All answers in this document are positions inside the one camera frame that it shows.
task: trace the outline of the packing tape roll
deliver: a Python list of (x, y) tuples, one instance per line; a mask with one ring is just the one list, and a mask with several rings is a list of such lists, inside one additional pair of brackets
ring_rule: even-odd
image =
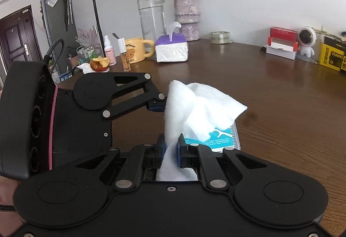
[(226, 31), (211, 32), (209, 34), (212, 44), (228, 44), (231, 43), (231, 33)]

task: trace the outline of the astronaut figurine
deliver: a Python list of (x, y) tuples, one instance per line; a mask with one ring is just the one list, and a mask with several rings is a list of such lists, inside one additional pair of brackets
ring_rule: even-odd
[(299, 46), (298, 50), (302, 56), (312, 57), (315, 55), (315, 51), (310, 46)]
[(311, 58), (315, 55), (315, 51), (312, 48), (316, 44), (317, 35), (311, 27), (304, 27), (298, 34), (300, 46), (298, 50), (302, 56)]

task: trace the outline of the brown door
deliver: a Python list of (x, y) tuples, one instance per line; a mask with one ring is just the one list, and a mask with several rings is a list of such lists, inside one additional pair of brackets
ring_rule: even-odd
[(7, 70), (14, 61), (42, 60), (30, 14), (28, 6), (0, 20), (0, 45)]

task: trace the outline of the wooden table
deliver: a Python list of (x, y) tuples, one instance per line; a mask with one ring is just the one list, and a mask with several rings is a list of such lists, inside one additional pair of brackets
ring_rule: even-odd
[[(320, 181), (329, 204), (321, 222), (331, 234), (346, 229), (346, 76), (321, 65), (288, 60), (243, 44), (190, 43), (189, 60), (145, 60), (133, 72), (152, 75), (167, 93), (172, 80), (204, 83), (248, 106), (236, 121), (242, 150)], [(122, 71), (118, 64), (112, 71)], [(79, 77), (61, 83), (72, 89)], [(113, 122), (114, 145), (128, 151), (155, 143), (164, 118), (141, 108)]]

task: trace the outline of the yellow box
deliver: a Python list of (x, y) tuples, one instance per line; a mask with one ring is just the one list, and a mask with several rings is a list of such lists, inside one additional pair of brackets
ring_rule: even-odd
[(320, 65), (329, 67), (336, 71), (340, 71), (341, 68), (346, 70), (346, 45), (342, 44), (334, 39), (324, 37), (324, 41), (321, 44), (320, 53)]

